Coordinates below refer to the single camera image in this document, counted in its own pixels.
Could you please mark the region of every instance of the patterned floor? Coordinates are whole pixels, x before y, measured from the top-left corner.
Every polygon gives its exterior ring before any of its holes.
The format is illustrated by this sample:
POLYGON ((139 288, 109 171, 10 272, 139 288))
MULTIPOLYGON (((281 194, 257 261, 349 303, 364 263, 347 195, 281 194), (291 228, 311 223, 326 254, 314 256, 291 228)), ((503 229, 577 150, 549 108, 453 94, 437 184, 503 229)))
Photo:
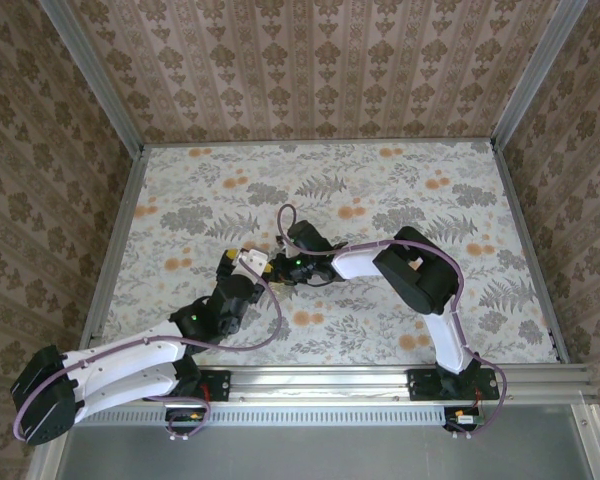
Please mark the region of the patterned floor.
MULTIPOLYGON (((471 345, 507 363, 554 362, 528 265, 487 142, 387 142, 153 148, 104 329, 137 333, 208 295, 226 248, 276 251, 275 214, 298 208, 333 242, 392 237, 414 225, 453 255, 471 345)), ((426 327, 381 278, 324 289, 277 287, 279 339, 202 364, 419 364, 435 354, 426 327)), ((225 341, 273 330, 263 297, 225 341)))

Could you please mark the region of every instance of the gray leaf pattern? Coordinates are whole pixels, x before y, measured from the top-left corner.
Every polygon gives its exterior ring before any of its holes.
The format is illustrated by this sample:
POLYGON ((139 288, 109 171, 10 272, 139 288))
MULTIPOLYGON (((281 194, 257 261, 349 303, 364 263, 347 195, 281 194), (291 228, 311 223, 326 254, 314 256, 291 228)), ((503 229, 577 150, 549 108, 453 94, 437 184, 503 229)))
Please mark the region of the gray leaf pattern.
MULTIPOLYGON (((555 361, 487 142, 153 147, 104 327, 113 341, 209 295, 228 248, 279 251, 275 215, 291 202, 332 243, 414 225, 460 263, 471 346, 500 362, 555 361)), ((289 215, 283 218, 288 225, 289 215)), ((273 284, 284 316, 268 347, 206 351, 202 365, 417 364, 435 360, 424 319, 381 277, 325 288, 273 284)), ((268 295, 225 345, 274 330, 268 295)))

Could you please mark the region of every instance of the cable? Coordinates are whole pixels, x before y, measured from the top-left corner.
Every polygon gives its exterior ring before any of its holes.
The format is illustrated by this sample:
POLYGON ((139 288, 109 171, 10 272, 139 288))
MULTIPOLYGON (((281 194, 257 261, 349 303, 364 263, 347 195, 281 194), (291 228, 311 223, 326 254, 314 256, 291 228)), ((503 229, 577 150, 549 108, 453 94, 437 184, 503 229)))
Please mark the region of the cable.
POLYGON ((328 282, 323 282, 323 283, 305 283, 304 285, 307 285, 308 287, 326 287, 327 285, 331 285, 333 283, 333 280, 329 280, 328 282))
MULTIPOLYGON (((159 342, 159 341, 179 342, 184 345, 194 345, 196 347, 212 348, 212 349, 216 349, 216 350, 223 350, 226 352, 251 352, 253 350, 257 350, 259 348, 266 347, 271 342, 273 342, 273 340, 278 336, 278 334, 280 333, 280 330, 282 329, 282 310, 280 308, 280 303, 278 302, 278 299, 276 298, 275 294, 273 293, 273 290, 271 290, 271 287, 267 284, 267 282, 265 282, 260 275, 258 275, 256 272, 254 272, 243 260, 239 260, 239 262, 247 270, 247 272, 249 272, 251 275, 253 275, 256 278, 257 282, 264 287, 264 289, 267 291, 267 293, 271 296, 271 300, 273 301, 273 306, 276 309, 278 318, 277 318, 276 328, 269 338, 263 340, 262 342, 260 342, 256 345, 251 345, 248 347, 226 347, 223 345, 215 345, 213 343, 201 342, 199 340, 176 337, 175 335, 154 335, 152 337, 146 337, 146 338, 140 338, 138 340, 133 340, 129 343, 123 343, 122 345, 113 347, 110 350, 105 350, 104 352, 96 353, 95 355, 92 355, 91 357, 89 357, 85 360, 81 360, 73 365, 63 368, 62 370, 58 370, 56 373, 54 373, 53 375, 51 375, 50 377, 45 379, 40 385, 38 385, 33 390, 33 392, 31 392, 31 395, 29 395, 25 399, 25 401, 22 403, 22 406, 20 407, 20 410, 18 411, 16 418, 13 421, 13 429, 12 429, 13 436, 23 442, 26 441, 24 436, 20 433, 20 424, 22 423, 24 414, 27 412, 27 410, 29 409, 29 407, 31 406, 33 401, 38 397, 38 395, 40 395, 40 393, 42 393, 44 391, 45 388, 47 388, 49 385, 54 383, 56 380, 58 380, 63 375, 71 373, 74 370, 77 370, 78 368, 86 368, 86 366, 88 364, 96 362, 96 361, 98 361, 102 358, 108 357, 110 355, 113 355, 114 353, 118 353, 123 350, 127 350, 127 349, 135 347, 137 345, 143 345, 143 344, 148 345, 152 342, 159 342)), ((167 399, 168 399, 168 401, 177 401, 174 399, 175 397, 153 397, 153 398, 160 398, 161 400, 159 400, 159 401, 165 401, 167 399)), ((206 404, 206 406, 208 408, 207 408, 207 414, 205 414, 205 417, 208 416, 209 412, 211 411, 211 406, 209 405, 209 403, 205 402, 202 399, 189 398, 189 397, 182 397, 182 398, 186 399, 187 401, 193 399, 196 402, 206 404)), ((198 432, 200 430, 200 428, 204 425, 205 422, 206 422, 206 420, 203 418, 202 424, 199 425, 195 429, 195 432, 198 432)))
POLYGON ((336 250, 329 250, 326 252, 316 252, 316 251, 307 250, 307 249, 297 246, 293 242, 293 240, 291 238, 289 238, 287 233, 282 228, 282 213, 287 208, 291 209, 291 212, 293 213, 293 220, 292 220, 291 226, 293 226, 296 222, 296 219, 297 219, 296 207, 294 207, 290 203, 285 203, 284 205, 282 205, 282 207, 280 207, 280 210, 278 210, 278 215, 277 215, 277 219, 276 219, 277 224, 278 224, 278 231, 280 232, 280 236, 282 237, 282 239, 285 242, 287 242, 287 244, 293 246, 293 248, 295 250, 299 251, 300 253, 304 253, 306 255, 314 255, 314 256, 326 256, 326 255, 336 255, 338 253, 345 253, 345 252, 355 252, 357 250, 366 250, 369 248, 385 247, 385 246, 388 247, 389 245, 401 245, 403 247, 413 247, 413 248, 418 248, 420 250, 425 250, 427 252, 433 253, 434 255, 437 255, 438 257, 440 257, 441 259, 446 261, 451 266, 451 268, 453 268, 456 275, 458 275, 458 292, 456 293, 456 295, 453 297, 453 300, 451 301, 451 317, 453 318, 454 325, 456 327, 456 330, 458 331, 458 336, 460 338, 460 343, 462 344, 462 348, 473 359, 477 360, 478 362, 480 362, 483 365, 491 367, 502 378, 502 392, 500 394, 500 399, 498 400, 498 404, 496 405, 496 408, 493 411, 493 413, 491 414, 491 416, 489 417, 489 419, 487 421, 485 421, 485 423, 482 426, 475 429, 471 433, 467 432, 462 427, 458 426, 458 428, 462 432, 464 432, 467 435, 467 437, 469 437, 470 435, 478 434, 479 432, 481 432, 485 428, 487 428, 489 425, 491 425, 493 423, 493 421, 500 415, 500 411, 502 410, 502 405, 504 404, 504 400, 507 395, 507 386, 508 386, 507 385, 507 377, 506 377, 504 371, 502 370, 502 368, 500 368, 499 366, 490 362, 489 360, 486 360, 486 359, 480 357, 468 346, 467 338, 465 337, 464 331, 462 330, 462 324, 460 322, 460 317, 458 316, 458 304, 460 303, 460 297, 462 296, 462 292, 464 290, 464 275, 462 274, 462 270, 460 269, 460 265, 458 265, 458 262, 456 262, 453 259, 453 257, 446 254, 442 250, 431 247, 429 245, 425 245, 423 243, 412 242, 409 240, 393 240, 393 239, 392 240, 380 240, 377 242, 362 243, 360 245, 350 245, 347 247, 342 247, 342 248, 339 248, 336 250))

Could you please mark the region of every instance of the patterned wall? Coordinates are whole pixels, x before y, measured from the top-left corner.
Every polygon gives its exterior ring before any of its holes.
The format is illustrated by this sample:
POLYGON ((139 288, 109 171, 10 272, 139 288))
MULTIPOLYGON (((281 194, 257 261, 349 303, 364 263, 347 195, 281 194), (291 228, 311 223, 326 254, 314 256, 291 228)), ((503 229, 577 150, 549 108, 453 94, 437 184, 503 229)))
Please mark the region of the patterned wall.
POLYGON ((71 0, 146 143, 490 136, 557 0, 71 0))
POLYGON ((0 479, 23 478, 9 387, 74 348, 130 160, 35 1, 0 0, 0 479))
POLYGON ((600 395, 600 1, 590 1, 505 149, 576 360, 600 395))

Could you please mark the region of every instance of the robotic arm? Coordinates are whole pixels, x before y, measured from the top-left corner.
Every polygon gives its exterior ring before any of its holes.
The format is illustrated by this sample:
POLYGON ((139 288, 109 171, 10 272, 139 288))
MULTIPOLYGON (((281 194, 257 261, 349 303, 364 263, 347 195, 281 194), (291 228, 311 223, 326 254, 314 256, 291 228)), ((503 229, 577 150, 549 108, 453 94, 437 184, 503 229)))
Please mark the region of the robotic arm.
MULTIPOLYGON (((288 236, 299 250, 331 252, 343 246, 332 246, 306 220, 295 223, 288 236)), ((437 250, 412 227, 402 228, 395 239, 437 250)), ((360 276, 385 277, 403 301, 424 316, 433 339, 436 373, 425 382, 425 396, 444 400, 473 394, 480 364, 463 347, 451 318, 449 301, 458 291, 458 276, 445 260, 430 251, 401 245, 322 256, 299 250, 286 246, 284 253, 271 260, 255 249, 227 250, 218 265, 212 294, 182 307, 155 327, 97 348, 61 354, 49 346, 38 351, 11 388, 26 442, 46 443, 87 416, 129 401, 194 396, 202 373, 192 355, 206 347, 179 340, 218 345, 236 333, 249 305, 258 302, 265 290, 259 278, 267 283, 312 285, 309 281, 318 276, 325 285, 360 276), (86 362, 99 354, 106 358, 86 362), (29 398, 51 376, 76 364, 80 367, 29 398), (21 411, 26 402, 29 405, 21 411)))

